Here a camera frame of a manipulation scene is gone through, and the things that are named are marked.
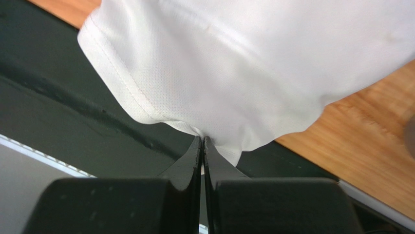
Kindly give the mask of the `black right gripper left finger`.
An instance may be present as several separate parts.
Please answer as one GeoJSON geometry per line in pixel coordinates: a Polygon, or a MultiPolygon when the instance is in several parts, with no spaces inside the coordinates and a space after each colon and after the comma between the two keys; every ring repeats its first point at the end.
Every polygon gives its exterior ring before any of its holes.
{"type": "Polygon", "coordinates": [[[201,151],[196,137],[165,171],[142,178],[65,178],[41,194],[25,234],[196,234],[201,151]]]}

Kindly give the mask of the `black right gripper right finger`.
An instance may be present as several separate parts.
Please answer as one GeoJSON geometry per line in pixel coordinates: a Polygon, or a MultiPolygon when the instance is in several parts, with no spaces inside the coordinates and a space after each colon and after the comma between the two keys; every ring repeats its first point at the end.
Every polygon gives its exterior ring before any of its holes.
{"type": "Polygon", "coordinates": [[[343,189],[328,178],[249,178],[204,139],[211,234],[360,234],[343,189]]]}

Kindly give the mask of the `white t shirt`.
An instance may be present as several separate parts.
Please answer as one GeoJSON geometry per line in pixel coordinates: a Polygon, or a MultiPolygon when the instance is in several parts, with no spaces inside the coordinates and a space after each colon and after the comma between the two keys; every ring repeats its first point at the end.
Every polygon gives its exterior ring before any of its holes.
{"type": "Polygon", "coordinates": [[[212,139],[232,165],[415,58],[412,0],[104,0],[78,34],[142,124],[212,139]]]}

